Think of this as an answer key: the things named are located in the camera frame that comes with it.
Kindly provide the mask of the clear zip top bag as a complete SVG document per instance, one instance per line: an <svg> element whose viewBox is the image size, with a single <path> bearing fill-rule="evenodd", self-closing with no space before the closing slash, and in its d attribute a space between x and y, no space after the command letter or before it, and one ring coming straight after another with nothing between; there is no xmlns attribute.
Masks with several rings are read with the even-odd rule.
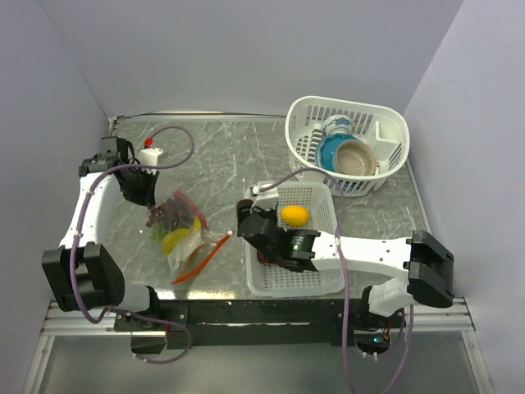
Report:
<svg viewBox="0 0 525 394"><path fill-rule="evenodd" d="M173 193L162 202L171 197L174 197ZM163 254L161 242L156 241L160 245L162 255L167 259L171 270L171 284L178 286L197 276L234 234L235 232L229 229L220 236L214 236L209 233L208 226L207 231L201 229L200 233L194 232L191 234L189 238L177 245L168 256Z"/></svg>

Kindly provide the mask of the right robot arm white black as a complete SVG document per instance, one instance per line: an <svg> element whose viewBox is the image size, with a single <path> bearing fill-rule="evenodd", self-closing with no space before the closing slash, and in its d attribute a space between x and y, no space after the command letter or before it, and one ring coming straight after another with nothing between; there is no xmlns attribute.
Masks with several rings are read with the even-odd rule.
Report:
<svg viewBox="0 0 525 394"><path fill-rule="evenodd" d="M372 328L414 302L442 309L453 304L454 256L430 233L389 240L336 236L333 203L320 206L305 224L280 227L276 204L261 208L242 199L238 235L250 256L291 273L346 268L385 276L386 282L364 291L358 308L360 320Z"/></svg>

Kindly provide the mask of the dark red fake plum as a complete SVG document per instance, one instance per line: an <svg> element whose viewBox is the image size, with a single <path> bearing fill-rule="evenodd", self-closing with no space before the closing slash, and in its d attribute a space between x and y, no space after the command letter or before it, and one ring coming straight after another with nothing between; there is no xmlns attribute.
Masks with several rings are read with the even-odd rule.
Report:
<svg viewBox="0 0 525 394"><path fill-rule="evenodd" d="M264 256L260 251L257 251L257 260L260 264L268 265L268 262L265 260Z"/></svg>

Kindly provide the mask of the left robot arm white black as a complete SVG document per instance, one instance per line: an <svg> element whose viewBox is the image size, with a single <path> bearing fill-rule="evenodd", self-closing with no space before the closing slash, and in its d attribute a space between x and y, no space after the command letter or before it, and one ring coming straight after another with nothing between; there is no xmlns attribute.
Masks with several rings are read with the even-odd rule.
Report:
<svg viewBox="0 0 525 394"><path fill-rule="evenodd" d="M66 234L55 250L41 260L55 301L64 312L83 308L126 310L143 329L162 322L163 310L150 286L127 282L104 246L112 210L119 199L151 208L158 172L143 170L155 165L158 155L134 153L133 145L120 137L101 140L99 153L79 167L80 193Z"/></svg>

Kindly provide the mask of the yellow fake banana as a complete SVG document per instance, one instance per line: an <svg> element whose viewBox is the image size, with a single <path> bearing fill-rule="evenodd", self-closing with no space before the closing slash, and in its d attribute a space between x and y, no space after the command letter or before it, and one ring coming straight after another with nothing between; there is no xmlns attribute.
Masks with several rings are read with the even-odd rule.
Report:
<svg viewBox="0 0 525 394"><path fill-rule="evenodd" d="M178 228L168 234L166 234L161 240L162 252L165 256L168 256L177 245L183 240L189 238L194 232L200 233L202 224L198 217L194 218L193 225L191 227Z"/></svg>

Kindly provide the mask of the yellow fake lemon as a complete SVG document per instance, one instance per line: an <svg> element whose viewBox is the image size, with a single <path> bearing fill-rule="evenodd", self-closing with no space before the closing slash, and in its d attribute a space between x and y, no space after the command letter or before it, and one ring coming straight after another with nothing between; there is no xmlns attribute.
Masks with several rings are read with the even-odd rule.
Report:
<svg viewBox="0 0 525 394"><path fill-rule="evenodd" d="M281 210L282 220L293 227L299 227L305 225L309 220L308 210L301 205L286 205Z"/></svg>

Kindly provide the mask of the white perforated rectangular basket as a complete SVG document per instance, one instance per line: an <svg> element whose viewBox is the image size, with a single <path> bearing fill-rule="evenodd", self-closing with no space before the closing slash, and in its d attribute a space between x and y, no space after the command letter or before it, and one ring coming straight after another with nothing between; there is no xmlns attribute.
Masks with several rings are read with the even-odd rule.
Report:
<svg viewBox="0 0 525 394"><path fill-rule="evenodd" d="M329 188L318 182L287 181L276 188L279 199L277 209L299 205L308 210L309 218L303 229L336 231L336 210ZM247 242L243 243L244 266L250 291L261 297L290 298L324 296L344 289L344 277L340 264L333 269L318 272L291 272L276 265L258 262L257 251Z"/></svg>

